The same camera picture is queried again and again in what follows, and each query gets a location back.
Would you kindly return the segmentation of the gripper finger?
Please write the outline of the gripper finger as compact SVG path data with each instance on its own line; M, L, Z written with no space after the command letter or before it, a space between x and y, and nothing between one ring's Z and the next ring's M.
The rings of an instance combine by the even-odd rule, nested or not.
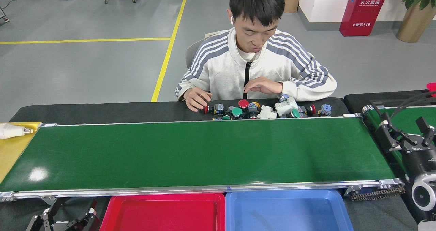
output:
M96 231L100 224L95 210L96 205L97 201L91 200L84 214L67 223L64 227L64 231Z
M39 231L43 226L45 231L60 231L64 227L64 223L56 223L54 216L59 211L61 205L64 204L64 199L56 199L50 208L43 211L41 215L35 215L28 224L27 231Z

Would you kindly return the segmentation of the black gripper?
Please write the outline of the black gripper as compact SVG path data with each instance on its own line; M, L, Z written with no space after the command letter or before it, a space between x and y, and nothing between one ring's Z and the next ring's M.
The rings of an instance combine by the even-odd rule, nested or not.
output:
M416 119L416 125L422 135L413 139L412 143L402 143L401 140L408 140L409 136L402 130L397 130L393 124L383 120L375 131L375 138L381 149L384 151L401 151L402 164L405 173L410 180L416 177L435 171L435 128L421 116Z

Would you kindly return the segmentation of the person's left hand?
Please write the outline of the person's left hand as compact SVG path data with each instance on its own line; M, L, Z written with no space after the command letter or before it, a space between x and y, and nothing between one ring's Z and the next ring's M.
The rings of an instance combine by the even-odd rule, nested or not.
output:
M252 92L261 92L266 94L279 94L282 93L283 83L275 82L270 79L267 79L264 76L259 76L255 79L250 80L244 86L244 93Z

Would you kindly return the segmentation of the person's right hand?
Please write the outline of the person's right hand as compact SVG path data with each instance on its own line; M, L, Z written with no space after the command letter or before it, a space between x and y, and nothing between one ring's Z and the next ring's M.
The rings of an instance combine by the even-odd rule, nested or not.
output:
M204 109L204 107L208 105L208 102L211 101L211 97L211 93L198 87L189 88L183 94L187 108L193 112L198 112L199 110Z

